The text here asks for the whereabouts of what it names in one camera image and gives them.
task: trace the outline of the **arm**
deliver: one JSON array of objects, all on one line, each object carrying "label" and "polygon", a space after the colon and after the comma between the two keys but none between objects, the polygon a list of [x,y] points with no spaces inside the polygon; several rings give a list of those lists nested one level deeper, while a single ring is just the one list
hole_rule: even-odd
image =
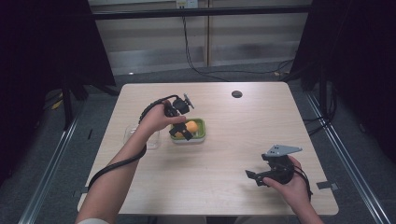
[{"label": "arm", "polygon": [[[184,116],[166,117],[163,109],[164,105],[156,105],[147,113],[134,134],[109,164],[126,160],[138,154],[149,140],[149,137],[156,131],[165,128],[171,123],[186,121]],[[114,223],[131,186],[137,164],[138,161],[129,163],[98,178],[92,185],[79,210],[76,223],[91,217]]]},{"label": "arm", "polygon": [[[295,166],[301,168],[301,164],[296,159],[292,156],[289,156],[289,158]],[[323,223],[311,202],[309,202],[305,182],[299,175],[294,174],[293,179],[286,185],[282,185],[268,177],[265,177],[263,181],[282,194],[302,224]]]}]

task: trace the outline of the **sleeve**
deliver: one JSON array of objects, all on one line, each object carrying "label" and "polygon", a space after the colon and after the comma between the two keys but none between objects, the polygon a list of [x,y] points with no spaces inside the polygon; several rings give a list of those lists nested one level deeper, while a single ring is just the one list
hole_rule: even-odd
[{"label": "sleeve", "polygon": [[88,218],[80,221],[78,224],[108,224],[108,222],[99,218]]}]

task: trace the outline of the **light wood table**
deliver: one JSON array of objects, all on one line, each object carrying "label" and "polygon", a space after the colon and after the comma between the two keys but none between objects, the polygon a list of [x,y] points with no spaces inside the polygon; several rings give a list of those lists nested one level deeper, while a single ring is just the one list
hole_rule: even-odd
[{"label": "light wood table", "polygon": [[[241,98],[232,97],[241,91]],[[284,216],[290,207],[271,188],[257,187],[245,170],[270,170],[262,153],[273,145],[301,147],[292,156],[301,162],[320,215],[335,215],[337,203],[287,84],[280,82],[128,84],[108,123],[93,164],[92,176],[122,147],[128,125],[137,123],[153,101],[186,92],[195,109],[187,118],[205,121],[203,143],[177,145],[169,127],[160,131],[160,146],[148,150],[138,165],[121,214]],[[81,197],[78,208],[85,195]]]}]

